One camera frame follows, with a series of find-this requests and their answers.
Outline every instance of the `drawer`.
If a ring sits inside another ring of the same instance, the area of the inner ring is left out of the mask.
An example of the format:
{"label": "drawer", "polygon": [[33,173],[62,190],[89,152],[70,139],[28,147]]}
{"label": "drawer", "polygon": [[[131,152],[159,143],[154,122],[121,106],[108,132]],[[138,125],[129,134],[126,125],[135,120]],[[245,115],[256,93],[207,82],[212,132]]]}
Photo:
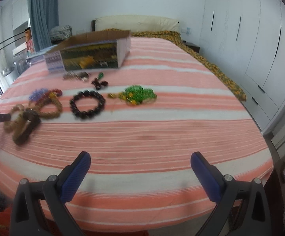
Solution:
{"label": "drawer", "polygon": [[242,87],[256,100],[271,120],[278,111],[272,99],[248,75],[244,75]]}
{"label": "drawer", "polygon": [[270,119],[265,114],[263,109],[257,105],[254,100],[252,99],[252,96],[242,87],[243,91],[246,94],[246,102],[242,102],[242,104],[245,106],[245,108],[249,111],[253,119],[256,121],[257,125],[261,130],[265,129],[267,124],[270,122]]}

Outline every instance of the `pillow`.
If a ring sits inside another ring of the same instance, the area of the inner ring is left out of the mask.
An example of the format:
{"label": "pillow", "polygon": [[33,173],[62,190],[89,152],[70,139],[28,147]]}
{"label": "pillow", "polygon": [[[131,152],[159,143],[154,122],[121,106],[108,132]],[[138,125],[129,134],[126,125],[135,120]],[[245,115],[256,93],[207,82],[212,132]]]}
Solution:
{"label": "pillow", "polygon": [[72,36],[71,26],[57,26],[49,31],[49,37],[52,42],[66,40]]}

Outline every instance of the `headboard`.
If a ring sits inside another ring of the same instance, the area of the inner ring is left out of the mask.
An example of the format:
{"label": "headboard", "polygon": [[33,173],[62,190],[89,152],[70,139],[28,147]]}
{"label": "headboard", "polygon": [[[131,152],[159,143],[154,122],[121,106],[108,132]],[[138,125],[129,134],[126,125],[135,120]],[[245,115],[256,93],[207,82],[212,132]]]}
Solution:
{"label": "headboard", "polygon": [[176,19],[158,16],[119,15],[106,16],[92,20],[92,31],[100,31],[108,28],[143,31],[176,31],[179,32],[179,22]]}

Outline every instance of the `striped bedsheet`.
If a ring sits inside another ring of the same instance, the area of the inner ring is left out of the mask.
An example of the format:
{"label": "striped bedsheet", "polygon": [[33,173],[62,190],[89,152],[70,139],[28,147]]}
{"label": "striped bedsheet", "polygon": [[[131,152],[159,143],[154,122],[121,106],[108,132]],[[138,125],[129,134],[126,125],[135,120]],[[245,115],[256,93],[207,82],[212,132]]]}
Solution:
{"label": "striped bedsheet", "polygon": [[[91,71],[94,78],[98,70]],[[81,151],[91,154],[91,168],[67,208],[82,228],[128,232],[178,224],[211,212],[210,202],[190,168],[200,151],[223,174],[250,181],[267,180],[273,163],[257,126],[242,104],[208,69],[173,43],[132,38],[121,69],[104,70],[107,93],[130,85],[152,88],[153,104],[130,107],[108,99],[93,120],[76,119],[72,95],[92,90],[91,83],[64,81],[39,63],[23,73],[0,97],[0,112],[26,105],[38,88],[63,91],[63,113],[42,120],[29,142],[12,142],[0,124],[0,190],[13,197],[21,178],[45,180],[59,174]],[[95,100],[78,101],[80,110]],[[48,105],[44,111],[54,107]],[[42,202],[45,214],[49,209]]]}

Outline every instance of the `green beaded necklace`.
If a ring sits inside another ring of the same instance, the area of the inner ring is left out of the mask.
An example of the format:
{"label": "green beaded necklace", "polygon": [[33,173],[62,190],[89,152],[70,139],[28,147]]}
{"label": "green beaded necklace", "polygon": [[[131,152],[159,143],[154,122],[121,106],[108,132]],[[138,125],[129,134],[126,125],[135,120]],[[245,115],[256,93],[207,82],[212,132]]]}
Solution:
{"label": "green beaded necklace", "polygon": [[140,105],[142,103],[150,103],[157,99],[157,95],[152,89],[144,89],[140,85],[133,85],[118,94],[110,93],[108,98],[120,98],[130,105]]}

